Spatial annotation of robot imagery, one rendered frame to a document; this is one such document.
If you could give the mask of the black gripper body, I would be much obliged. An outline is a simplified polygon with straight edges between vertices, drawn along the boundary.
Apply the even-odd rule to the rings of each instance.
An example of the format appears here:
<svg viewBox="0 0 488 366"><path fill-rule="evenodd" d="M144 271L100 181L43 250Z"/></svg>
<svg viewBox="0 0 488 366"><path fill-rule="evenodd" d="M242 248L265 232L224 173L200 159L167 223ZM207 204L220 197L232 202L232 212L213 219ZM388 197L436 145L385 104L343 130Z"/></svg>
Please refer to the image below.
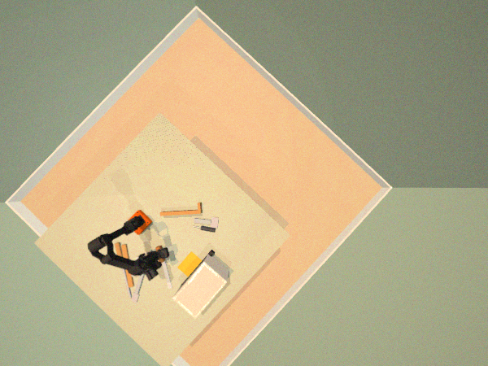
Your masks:
<svg viewBox="0 0 488 366"><path fill-rule="evenodd" d="M145 253L144 253L144 254L145 254ZM146 256L144 256L144 254L140 254L140 255L138 256L138 258L139 258L139 257L145 258L146 256L150 256L150 257L152 258L152 263L151 263L151 264L153 264L153 263L154 263L154 261L155 261L157 258L159 258L160 256L161 256L161 258L162 258L162 259L165 259L165 258L167 258L167 257L169 256L169 253L168 253L168 248L167 248L167 247L166 247L166 248L161 249L160 251L157 251L156 253L155 253L155 252L151 252L151 253L147 254Z"/></svg>

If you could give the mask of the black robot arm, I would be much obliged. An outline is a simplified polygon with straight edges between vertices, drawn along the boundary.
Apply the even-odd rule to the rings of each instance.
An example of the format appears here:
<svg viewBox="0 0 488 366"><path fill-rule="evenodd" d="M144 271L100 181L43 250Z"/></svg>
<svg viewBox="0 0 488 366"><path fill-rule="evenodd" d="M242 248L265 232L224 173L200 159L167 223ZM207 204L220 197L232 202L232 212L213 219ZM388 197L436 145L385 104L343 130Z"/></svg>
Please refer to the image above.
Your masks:
<svg viewBox="0 0 488 366"><path fill-rule="evenodd" d="M147 280L151 281L153 278L159 275L156 271L162 266L162 264L158 262L159 258L157 258L153 264L151 264L152 258L150 256L146 256L145 258L139 257L135 261L131 259L126 259L115 254L114 244L112 243L113 240L124 234L128 236L129 234L137 230L138 227L141 227L144 223L145 221L140 215L134 216L124 223L124 227L122 229L119 229L110 234L106 233L95 238L93 241L87 244L91 255L98 258L102 264L110 264L119 268L123 268L134 276L142 276L143 274L145 274ZM103 255L98 252L105 246L107 247L107 255Z"/></svg>

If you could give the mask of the beige cabinet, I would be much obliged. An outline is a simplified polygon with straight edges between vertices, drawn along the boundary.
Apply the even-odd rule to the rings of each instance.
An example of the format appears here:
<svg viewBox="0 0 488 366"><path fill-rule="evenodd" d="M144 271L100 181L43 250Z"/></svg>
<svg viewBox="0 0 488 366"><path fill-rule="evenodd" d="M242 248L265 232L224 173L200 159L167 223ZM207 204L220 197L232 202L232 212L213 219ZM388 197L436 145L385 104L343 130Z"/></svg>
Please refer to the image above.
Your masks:
<svg viewBox="0 0 488 366"><path fill-rule="evenodd" d="M172 299L194 318L217 295L228 280L229 270L213 257L214 254L215 252L211 250L202 261L191 251L178 266L187 279L181 284Z"/></svg>

